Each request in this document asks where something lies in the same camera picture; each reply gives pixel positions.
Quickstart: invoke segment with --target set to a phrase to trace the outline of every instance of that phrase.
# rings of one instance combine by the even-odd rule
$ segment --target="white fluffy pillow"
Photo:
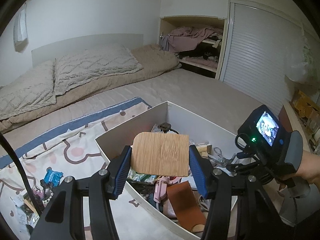
[[[63,95],[72,88],[104,76],[135,73],[141,64],[130,50],[119,44],[86,49],[56,60],[54,92]]]
[[[0,89],[0,120],[55,104],[54,64],[46,61]]]

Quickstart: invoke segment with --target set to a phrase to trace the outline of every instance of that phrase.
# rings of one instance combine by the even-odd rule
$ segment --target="pink clip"
[[[175,184],[177,183],[181,177],[176,177],[173,180],[170,180],[170,177],[164,176],[159,179],[156,183],[156,189],[153,196],[153,200],[157,203],[160,203],[167,195],[167,184]]]

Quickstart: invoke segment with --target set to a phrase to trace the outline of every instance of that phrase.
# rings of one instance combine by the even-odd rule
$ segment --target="brown leather case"
[[[189,182],[185,181],[167,187],[167,195],[180,225],[190,232],[202,231],[195,230],[194,227],[205,225],[206,218],[197,204]]]

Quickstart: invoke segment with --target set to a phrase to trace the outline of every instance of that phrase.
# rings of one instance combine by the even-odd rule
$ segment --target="pink cloth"
[[[205,60],[203,57],[185,57],[184,59],[186,61],[197,63],[197,64],[204,65],[204,66],[207,66],[207,67],[211,67],[211,68],[214,68],[214,69],[218,68],[218,63],[217,62],[214,62],[213,60],[209,60],[209,59]]]
[[[181,27],[173,30],[168,37],[169,51],[176,53],[181,51],[193,50],[204,39],[211,34],[223,34],[223,30],[213,27],[197,29],[193,27]]]

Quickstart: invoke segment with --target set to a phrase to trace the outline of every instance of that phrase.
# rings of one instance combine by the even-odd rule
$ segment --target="cardboard box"
[[[212,147],[219,147],[223,156],[228,159],[234,153],[239,152],[234,143],[236,137],[234,134],[193,112],[167,101],[133,117],[96,138],[96,143],[105,162],[109,164],[110,160],[121,154],[124,146],[132,145],[133,139],[137,134],[151,131],[154,124],[161,124],[163,122],[170,123],[172,128],[180,134],[188,134],[189,138],[196,143],[209,142],[212,144]],[[186,240],[200,239],[156,210],[128,182],[126,182],[124,188],[144,209],[169,230]],[[235,202],[236,197],[233,197],[231,207],[235,205]]]

